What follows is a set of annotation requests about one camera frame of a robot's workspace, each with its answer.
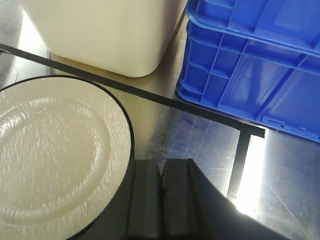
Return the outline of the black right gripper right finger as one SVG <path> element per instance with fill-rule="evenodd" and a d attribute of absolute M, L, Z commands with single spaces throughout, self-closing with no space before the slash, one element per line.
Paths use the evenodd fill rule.
<path fill-rule="evenodd" d="M 239 212 L 191 159 L 168 159 L 162 171 L 166 240 L 284 240 Z"/>

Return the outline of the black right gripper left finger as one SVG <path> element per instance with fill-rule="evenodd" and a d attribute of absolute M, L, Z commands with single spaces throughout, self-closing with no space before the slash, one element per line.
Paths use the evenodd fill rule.
<path fill-rule="evenodd" d="M 102 213 L 80 240 L 160 240 L 161 175 L 152 160 L 129 161 L 125 177 Z"/>

